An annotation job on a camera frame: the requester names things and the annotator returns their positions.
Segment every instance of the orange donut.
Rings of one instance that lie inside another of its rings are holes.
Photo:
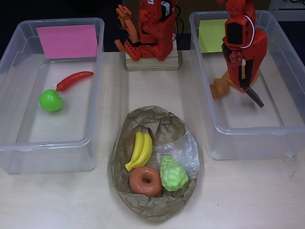
[[[162,190],[160,173],[157,169],[147,166],[135,168],[130,173],[129,186],[135,194],[155,197]]]

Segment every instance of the red chili pepper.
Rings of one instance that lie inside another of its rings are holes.
[[[68,87],[70,87],[72,84],[76,83],[77,81],[92,75],[94,75],[93,72],[79,72],[69,75],[67,78],[63,79],[59,84],[57,84],[56,90],[58,92],[62,92],[66,90]]]

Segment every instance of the crumpled paper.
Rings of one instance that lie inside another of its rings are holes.
[[[173,143],[189,131],[183,120],[158,106],[146,106],[130,112],[116,139],[111,157],[113,185],[126,206],[149,221],[161,222],[181,210],[192,196],[197,179],[189,179],[187,184],[176,192],[164,188],[157,197],[133,194],[128,183],[129,172],[125,164],[132,156],[135,134],[149,133],[155,146]],[[153,149],[147,166],[158,169],[158,161]]]

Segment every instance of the green apple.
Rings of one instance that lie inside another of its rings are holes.
[[[45,111],[58,111],[62,108],[63,102],[57,91],[49,89],[39,97],[40,106]]]

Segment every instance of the wooden base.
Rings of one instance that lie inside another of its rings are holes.
[[[157,58],[141,58],[136,62],[128,53],[125,56],[128,71],[177,71],[179,67],[176,41],[173,41],[173,50],[164,61],[158,61]]]

